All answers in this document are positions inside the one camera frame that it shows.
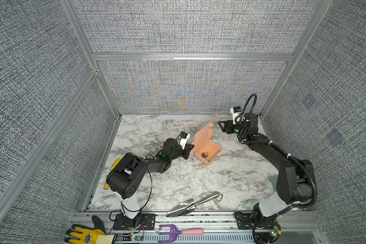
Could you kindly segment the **small brown yellow figurine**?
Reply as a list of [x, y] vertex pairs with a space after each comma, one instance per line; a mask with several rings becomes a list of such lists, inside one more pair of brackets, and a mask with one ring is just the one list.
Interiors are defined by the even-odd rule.
[[201, 156], [203, 158], [207, 158], [211, 155], [210, 151], [208, 149], [204, 150], [202, 153], [201, 153]]

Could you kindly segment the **pink paper box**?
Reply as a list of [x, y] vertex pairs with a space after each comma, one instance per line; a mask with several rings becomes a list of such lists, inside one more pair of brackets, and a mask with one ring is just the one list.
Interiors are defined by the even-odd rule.
[[[222, 150], [219, 145], [211, 141], [211, 138], [214, 135], [213, 127], [213, 123], [208, 123], [194, 135], [194, 148], [192, 149], [192, 152], [195, 154], [195, 157], [205, 165], [209, 165]], [[210, 151], [211, 155], [207, 158], [203, 158], [201, 153], [206, 149]]]

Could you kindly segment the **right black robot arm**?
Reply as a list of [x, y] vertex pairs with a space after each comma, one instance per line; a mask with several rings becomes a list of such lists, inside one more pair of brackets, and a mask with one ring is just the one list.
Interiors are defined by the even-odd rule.
[[318, 192], [313, 164], [287, 153], [258, 131], [258, 115], [241, 107], [230, 110], [232, 118], [218, 124], [226, 134], [235, 134], [238, 141], [267, 159], [277, 170], [275, 193], [254, 206], [251, 222], [255, 228], [273, 225], [276, 218], [293, 208], [312, 207]]

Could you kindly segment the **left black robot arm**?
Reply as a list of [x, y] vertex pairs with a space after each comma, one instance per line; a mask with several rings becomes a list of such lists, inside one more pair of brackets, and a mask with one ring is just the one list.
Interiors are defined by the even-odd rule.
[[146, 174], [165, 173], [178, 158], [188, 159], [193, 144], [187, 143], [190, 134], [181, 132], [176, 139], [168, 138], [156, 155], [145, 157], [126, 153], [106, 177], [106, 184], [121, 202], [121, 219], [117, 220], [129, 229], [140, 227], [142, 207], [136, 192]]

